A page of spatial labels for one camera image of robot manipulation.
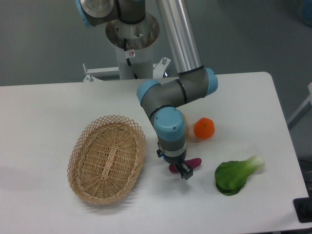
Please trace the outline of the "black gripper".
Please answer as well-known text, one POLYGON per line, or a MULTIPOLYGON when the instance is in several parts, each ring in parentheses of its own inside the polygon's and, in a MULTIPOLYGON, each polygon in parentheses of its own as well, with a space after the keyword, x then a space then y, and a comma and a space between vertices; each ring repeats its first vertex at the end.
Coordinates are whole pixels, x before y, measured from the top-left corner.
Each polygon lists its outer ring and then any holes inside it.
POLYGON ((173 164, 180 173, 182 179, 188 180, 193 176, 193 168, 185 162, 186 150, 177 156, 169 156, 168 153, 161 150, 159 143, 157 143, 157 145, 157 156, 159 158, 163 158, 167 163, 173 164))

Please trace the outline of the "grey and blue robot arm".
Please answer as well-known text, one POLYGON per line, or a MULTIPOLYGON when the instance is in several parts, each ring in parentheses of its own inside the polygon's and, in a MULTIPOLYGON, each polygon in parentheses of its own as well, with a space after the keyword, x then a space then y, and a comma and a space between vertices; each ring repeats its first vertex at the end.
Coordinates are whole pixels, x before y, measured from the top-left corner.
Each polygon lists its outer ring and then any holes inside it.
POLYGON ((87 26, 106 24, 120 78, 143 80, 136 95, 157 134, 157 154, 183 179, 189 179, 193 168, 185 160, 186 122, 178 108, 215 92, 218 81, 201 61, 186 2, 157 1, 178 74, 177 79, 164 84, 153 79, 150 50, 160 29, 158 21, 146 12, 145 1, 78 0, 76 6, 87 26))

